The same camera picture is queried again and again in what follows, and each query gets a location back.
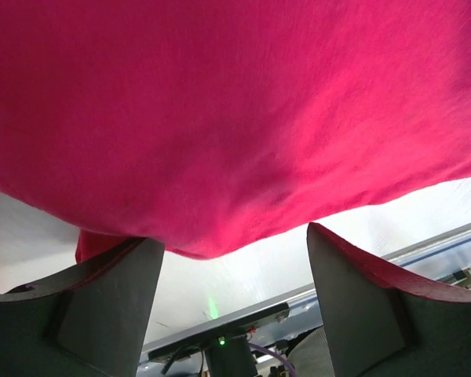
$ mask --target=black cable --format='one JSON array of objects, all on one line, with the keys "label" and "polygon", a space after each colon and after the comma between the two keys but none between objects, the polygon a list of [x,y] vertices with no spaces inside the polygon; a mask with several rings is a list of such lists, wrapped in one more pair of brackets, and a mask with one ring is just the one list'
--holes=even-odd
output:
[{"label": "black cable", "polygon": [[199,351],[201,351],[201,357],[203,358],[201,360],[201,368],[199,370],[199,377],[203,377],[203,369],[204,369],[204,352],[199,348]]},{"label": "black cable", "polygon": [[201,353],[201,356],[203,357],[203,362],[201,363],[201,369],[199,371],[199,377],[202,377],[203,375],[203,366],[204,366],[204,352],[200,349],[198,346],[181,346],[176,350],[175,353],[173,353],[173,356],[167,361],[166,365],[162,367],[162,370],[160,371],[161,375],[166,375],[167,372],[171,369],[171,366],[174,364],[174,362],[178,359],[179,356],[181,356],[181,353],[187,350],[188,348],[193,348],[194,350],[199,350]]}]

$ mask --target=pink cloth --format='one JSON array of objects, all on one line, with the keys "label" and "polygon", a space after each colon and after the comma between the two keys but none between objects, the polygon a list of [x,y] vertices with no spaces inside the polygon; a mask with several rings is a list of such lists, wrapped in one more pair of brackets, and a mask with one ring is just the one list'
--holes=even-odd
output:
[{"label": "pink cloth", "polygon": [[471,176],[471,1],[0,2],[0,190],[212,258]]}]

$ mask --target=pink fabric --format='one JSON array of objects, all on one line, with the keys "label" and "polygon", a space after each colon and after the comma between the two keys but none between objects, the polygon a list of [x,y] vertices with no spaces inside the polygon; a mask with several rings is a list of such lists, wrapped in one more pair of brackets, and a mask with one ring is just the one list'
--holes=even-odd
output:
[{"label": "pink fabric", "polygon": [[0,190],[85,229],[79,260],[468,176],[471,0],[0,2]]}]

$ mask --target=purple cable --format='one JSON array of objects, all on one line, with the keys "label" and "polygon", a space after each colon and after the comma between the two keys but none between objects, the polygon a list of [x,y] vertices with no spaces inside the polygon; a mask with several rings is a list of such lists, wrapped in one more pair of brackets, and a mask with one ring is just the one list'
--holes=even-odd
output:
[{"label": "purple cable", "polygon": [[253,350],[256,350],[256,351],[262,352],[262,353],[266,353],[266,354],[274,357],[275,359],[279,360],[281,362],[281,364],[284,365],[284,367],[288,370],[291,377],[298,377],[297,371],[295,371],[295,368],[293,368],[293,365],[291,365],[291,363],[286,358],[282,357],[278,353],[275,353],[274,351],[267,350],[266,348],[264,348],[262,346],[259,346],[257,344],[254,344],[254,343],[248,343],[248,344],[250,345],[250,347]]}]

